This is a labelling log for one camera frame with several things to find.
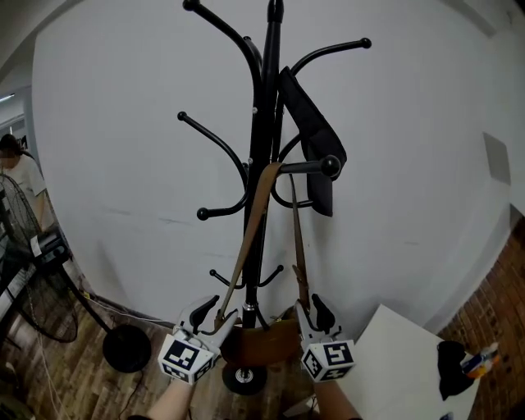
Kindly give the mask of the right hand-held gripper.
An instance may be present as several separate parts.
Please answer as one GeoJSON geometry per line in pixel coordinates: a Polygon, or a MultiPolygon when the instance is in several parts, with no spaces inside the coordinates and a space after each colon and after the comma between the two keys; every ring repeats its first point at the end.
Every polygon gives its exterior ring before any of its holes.
{"type": "Polygon", "coordinates": [[[303,303],[297,299],[294,304],[304,351],[301,363],[314,383],[336,381],[356,364],[354,341],[343,332],[338,312],[329,300],[312,294],[312,302],[316,309],[315,328],[303,303]]]}

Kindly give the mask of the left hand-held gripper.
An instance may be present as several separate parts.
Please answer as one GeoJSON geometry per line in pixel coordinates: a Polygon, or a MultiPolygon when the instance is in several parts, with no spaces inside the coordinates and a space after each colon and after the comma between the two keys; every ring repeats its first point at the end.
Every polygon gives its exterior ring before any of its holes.
{"type": "Polygon", "coordinates": [[[220,348],[239,317],[239,311],[233,310],[213,333],[199,331],[219,298],[218,294],[206,296],[181,311],[174,331],[166,335],[157,357],[162,373],[186,384],[196,384],[216,365],[220,348]]]}

